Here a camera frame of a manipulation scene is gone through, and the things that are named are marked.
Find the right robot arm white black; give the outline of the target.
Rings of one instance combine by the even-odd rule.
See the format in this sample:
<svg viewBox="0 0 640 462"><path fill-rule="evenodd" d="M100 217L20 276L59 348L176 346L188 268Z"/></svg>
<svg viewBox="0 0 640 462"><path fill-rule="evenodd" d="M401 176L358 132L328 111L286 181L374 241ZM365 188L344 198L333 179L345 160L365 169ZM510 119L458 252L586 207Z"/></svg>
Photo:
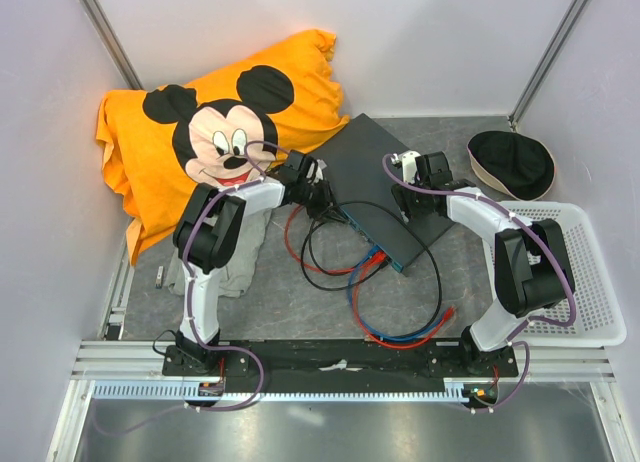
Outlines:
<svg viewBox="0 0 640 462"><path fill-rule="evenodd" d="M386 154L386 175L408 219L437 214L471 230L493 253L494 300L460 337L458 363L483 374L525 328L571 327L577 318L575 282L560 225L521 217L466 179L455 179L444 153Z"/></svg>

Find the dark grey network switch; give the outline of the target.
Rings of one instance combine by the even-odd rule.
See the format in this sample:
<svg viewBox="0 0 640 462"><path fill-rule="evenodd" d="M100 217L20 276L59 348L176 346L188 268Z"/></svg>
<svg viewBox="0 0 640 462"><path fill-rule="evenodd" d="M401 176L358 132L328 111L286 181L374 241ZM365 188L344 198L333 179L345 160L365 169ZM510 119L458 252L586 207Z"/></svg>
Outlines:
<svg viewBox="0 0 640 462"><path fill-rule="evenodd" d="M423 245L432 245L453 226L437 214L403 220L382 159L407 150L373 119L360 114L311 152L326 164L323 175L351 224L386 253L399 273L417 260Z"/></svg>

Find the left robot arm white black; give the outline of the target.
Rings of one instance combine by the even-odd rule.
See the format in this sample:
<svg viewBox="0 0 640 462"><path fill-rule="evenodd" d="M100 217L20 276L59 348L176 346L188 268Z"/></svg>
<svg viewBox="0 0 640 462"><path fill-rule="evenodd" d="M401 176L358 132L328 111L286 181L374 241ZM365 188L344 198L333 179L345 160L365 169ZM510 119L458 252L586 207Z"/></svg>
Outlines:
<svg viewBox="0 0 640 462"><path fill-rule="evenodd" d="M292 151L269 175L220 189L200 183L192 192L173 235L185 277L184 314L175 340L196 374L211 374L219 364L219 285L244 220L292 203L313 212L328 208L333 196L325 167L322 160Z"/></svg>

